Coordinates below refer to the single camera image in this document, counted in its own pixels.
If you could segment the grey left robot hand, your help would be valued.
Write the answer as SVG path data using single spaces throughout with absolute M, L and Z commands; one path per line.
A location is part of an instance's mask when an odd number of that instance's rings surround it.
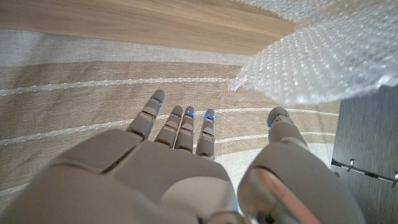
M 364 223 L 352 194 L 288 112 L 267 117 L 269 143 L 238 187 L 215 161 L 215 112 L 197 144 L 195 111 L 176 106 L 154 140 L 157 90 L 126 130 L 111 129 L 54 158 L 1 214 L 2 223 Z

